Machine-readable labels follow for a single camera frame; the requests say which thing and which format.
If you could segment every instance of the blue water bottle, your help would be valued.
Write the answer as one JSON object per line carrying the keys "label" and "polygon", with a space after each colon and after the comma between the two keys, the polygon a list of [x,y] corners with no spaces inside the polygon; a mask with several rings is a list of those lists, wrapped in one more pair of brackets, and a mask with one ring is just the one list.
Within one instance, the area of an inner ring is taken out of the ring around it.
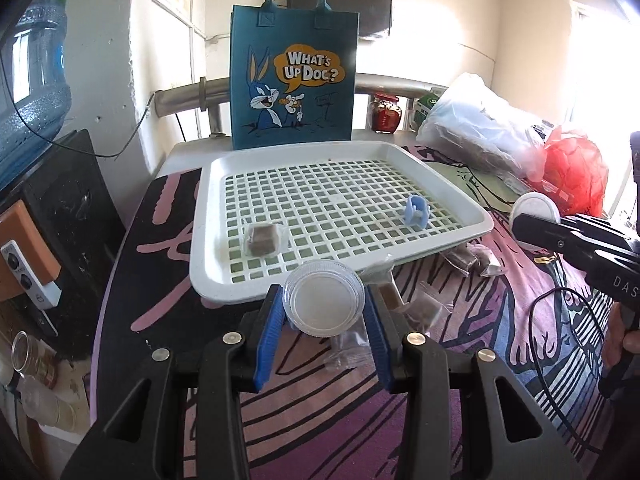
{"label": "blue water bottle", "polygon": [[63,55],[65,3],[33,0],[1,47],[6,78],[0,73],[0,190],[49,147],[20,116],[31,130],[54,139],[71,108]]}

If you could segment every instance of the white plastic tray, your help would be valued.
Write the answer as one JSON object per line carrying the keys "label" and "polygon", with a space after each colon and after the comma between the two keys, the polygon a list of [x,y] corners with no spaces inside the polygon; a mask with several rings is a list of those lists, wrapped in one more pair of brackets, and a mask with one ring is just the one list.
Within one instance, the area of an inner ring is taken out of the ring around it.
{"label": "white plastic tray", "polygon": [[[403,223],[407,197],[431,207],[424,230]],[[241,252],[242,226],[286,224],[289,251],[274,258]],[[288,144],[232,152],[202,168],[190,277],[217,303],[263,298],[303,262],[340,260],[362,270],[391,254],[397,263],[437,253],[494,227],[464,192],[387,142]]]}

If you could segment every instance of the round plastic container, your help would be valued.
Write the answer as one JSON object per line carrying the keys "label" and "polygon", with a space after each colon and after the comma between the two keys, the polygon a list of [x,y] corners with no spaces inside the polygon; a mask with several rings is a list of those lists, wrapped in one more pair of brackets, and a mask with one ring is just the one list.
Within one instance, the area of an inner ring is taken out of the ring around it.
{"label": "round plastic container", "polygon": [[284,284],[282,303],[289,320],[302,332],[333,337],[362,315],[364,285],[340,262],[315,260],[299,266]]}

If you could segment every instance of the window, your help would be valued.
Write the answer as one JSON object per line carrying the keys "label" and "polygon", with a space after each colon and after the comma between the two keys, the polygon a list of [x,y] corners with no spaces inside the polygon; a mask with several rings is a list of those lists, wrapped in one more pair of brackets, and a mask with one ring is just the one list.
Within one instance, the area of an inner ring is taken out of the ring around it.
{"label": "window", "polygon": [[612,218],[634,206],[622,198],[629,197],[629,135],[640,130],[639,29],[617,15],[575,6],[567,120],[585,128],[609,166],[604,211]]}

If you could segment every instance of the metal screw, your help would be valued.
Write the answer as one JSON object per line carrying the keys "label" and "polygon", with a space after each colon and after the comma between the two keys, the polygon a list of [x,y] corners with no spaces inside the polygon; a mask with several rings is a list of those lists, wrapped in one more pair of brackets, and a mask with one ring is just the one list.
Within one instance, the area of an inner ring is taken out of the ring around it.
{"label": "metal screw", "polygon": [[166,361],[169,358],[169,355],[171,355],[171,353],[166,348],[157,348],[151,354],[151,358],[154,361],[161,362]]}
{"label": "metal screw", "polygon": [[478,359],[484,361],[485,363],[491,363],[495,361],[495,352],[493,350],[489,350],[488,348],[483,348],[478,352]]}
{"label": "metal screw", "polygon": [[427,338],[419,332],[411,332],[410,334],[407,334],[406,340],[412,345],[420,346],[426,343]]}
{"label": "metal screw", "polygon": [[222,341],[228,345],[235,345],[242,341],[242,334],[238,332],[227,332],[222,336]]}

